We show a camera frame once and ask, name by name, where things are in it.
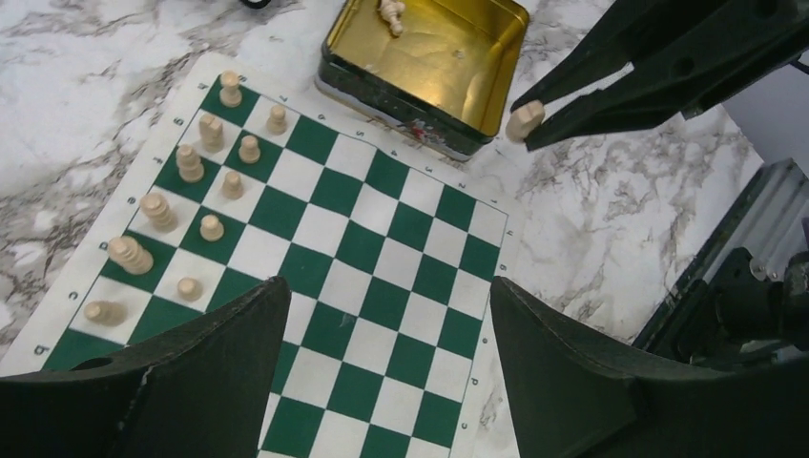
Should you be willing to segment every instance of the marble table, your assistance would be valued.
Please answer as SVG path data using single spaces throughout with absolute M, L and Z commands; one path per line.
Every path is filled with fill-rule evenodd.
M 314 92 L 341 3 L 275 0 L 254 11 L 237 0 L 0 0 L 0 356 L 195 60 L 233 55 Z M 560 62 L 610 1 L 520 3 L 532 22 L 510 99 Z M 629 342 L 760 164 L 717 108 L 533 154 L 498 138 L 453 165 L 525 206 L 511 277 Z M 516 457 L 499 362 L 491 377 L 476 456 Z

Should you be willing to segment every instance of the chess piece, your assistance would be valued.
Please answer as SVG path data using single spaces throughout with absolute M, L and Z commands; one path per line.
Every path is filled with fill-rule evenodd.
M 235 108 L 241 103 L 239 90 L 239 76 L 236 72 L 226 70 L 219 76 L 222 90 L 219 91 L 219 101 L 228 108 Z
M 202 217 L 199 234 L 208 241 L 217 241 L 225 235 L 225 228 L 219 218 L 214 215 L 207 215 Z
M 118 302 L 93 301 L 84 306 L 84 318 L 104 326 L 118 326 L 126 320 L 126 307 Z
M 231 200 L 236 200 L 243 194 L 244 186 L 241 184 L 239 172 L 232 170 L 225 174 L 225 180 L 222 181 L 222 195 Z
M 191 145 L 179 145 L 176 160 L 179 177 L 186 183 L 196 183 L 205 175 L 202 159 Z
M 215 153 L 225 144 L 224 127 L 216 116 L 206 113 L 199 117 L 199 138 L 205 149 Z
M 405 31 L 402 26 L 402 13 L 405 12 L 405 4 L 397 0 L 380 0 L 379 13 L 390 27 L 393 36 L 399 36 Z
M 110 260 L 121 266 L 127 273 L 142 275 L 152 270 L 155 260 L 152 254 L 140 246 L 137 240 L 129 237 L 115 237 L 107 243 Z
M 160 193 L 149 193 L 140 198 L 140 211 L 160 232 L 171 232 L 176 228 L 175 212 L 172 211 L 166 197 Z
M 261 157 L 259 140 L 252 135 L 246 135 L 239 145 L 239 159 L 245 164 L 255 164 Z
M 515 143 L 522 143 L 531 131 L 539 127 L 545 119 L 545 106 L 534 100 L 514 110 L 506 123 L 506 137 Z
M 273 105 L 273 108 L 270 109 L 267 130 L 272 135 L 281 135 L 286 132 L 286 109 L 282 105 Z
M 177 293 L 185 301 L 196 301 L 202 297 L 202 284 L 190 277 L 177 282 Z

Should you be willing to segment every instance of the chessboard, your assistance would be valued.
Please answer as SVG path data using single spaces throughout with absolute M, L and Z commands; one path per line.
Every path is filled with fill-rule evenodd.
M 0 376 L 70 369 L 278 275 L 259 457 L 471 457 L 521 208 L 344 113 L 202 56 Z

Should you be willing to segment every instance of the open box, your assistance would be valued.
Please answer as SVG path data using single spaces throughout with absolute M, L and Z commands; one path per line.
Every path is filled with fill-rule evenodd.
M 347 0 L 318 88 L 457 160 L 500 131 L 529 15 L 510 0 L 405 0 L 395 37 L 379 0 Z

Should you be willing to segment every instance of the marble surface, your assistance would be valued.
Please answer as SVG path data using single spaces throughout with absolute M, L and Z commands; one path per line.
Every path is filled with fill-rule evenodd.
M 0 356 L 206 52 L 312 91 L 342 0 L 0 0 Z M 560 62 L 609 0 L 525 0 L 510 99 Z M 453 164 L 522 202 L 512 278 L 629 342 L 761 164 L 721 108 L 527 154 L 498 138 Z M 518 456 L 499 364 L 478 457 Z

